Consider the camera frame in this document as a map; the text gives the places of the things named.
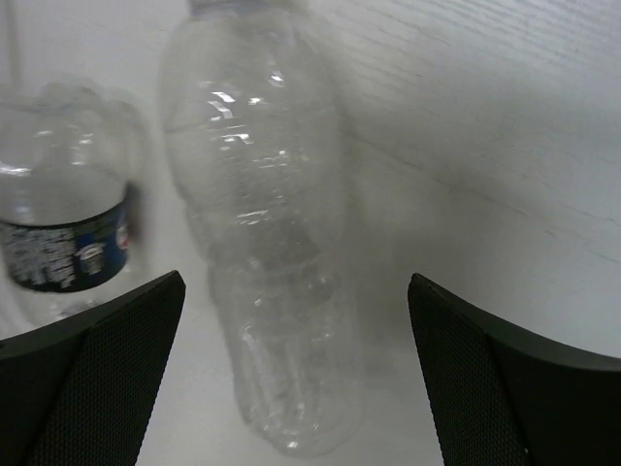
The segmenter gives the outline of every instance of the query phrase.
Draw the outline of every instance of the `blue label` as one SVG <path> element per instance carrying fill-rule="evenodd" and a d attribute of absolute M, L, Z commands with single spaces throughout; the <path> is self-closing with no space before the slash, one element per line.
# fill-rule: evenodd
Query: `blue label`
<path fill-rule="evenodd" d="M 76 223 L 0 223 L 0 240 L 9 277 L 19 286 L 54 293 L 84 291 L 110 280 L 127 262 L 126 203 Z"/>

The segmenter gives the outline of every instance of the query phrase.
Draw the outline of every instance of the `plastic bottle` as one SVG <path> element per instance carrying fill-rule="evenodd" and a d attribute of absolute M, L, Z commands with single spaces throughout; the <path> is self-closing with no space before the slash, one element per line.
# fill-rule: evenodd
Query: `plastic bottle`
<path fill-rule="evenodd" d="M 41 326 L 139 284 L 128 260 L 131 112 L 49 84 L 0 96 L 0 241 L 10 288 Z"/>
<path fill-rule="evenodd" d="M 285 9 L 191 6 L 163 65 L 161 117 L 238 406 L 279 450 L 322 454 L 362 409 L 335 89 Z"/>

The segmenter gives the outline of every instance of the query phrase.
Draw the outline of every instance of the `transparent plastic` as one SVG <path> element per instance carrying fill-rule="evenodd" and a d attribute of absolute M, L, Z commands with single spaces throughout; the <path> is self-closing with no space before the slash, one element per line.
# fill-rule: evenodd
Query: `transparent plastic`
<path fill-rule="evenodd" d="M 80 86 L 49 84 L 36 98 L 0 93 L 0 220 L 63 225 L 121 203 L 135 117 L 126 104 Z M 140 284 L 143 272 L 128 260 L 111 280 L 74 293 L 32 291 L 7 280 L 24 316 L 41 326 L 116 298 Z"/>
<path fill-rule="evenodd" d="M 322 454 L 362 412 L 335 89 L 286 10 L 193 7 L 166 54 L 161 117 L 238 405 L 279 450 Z"/>

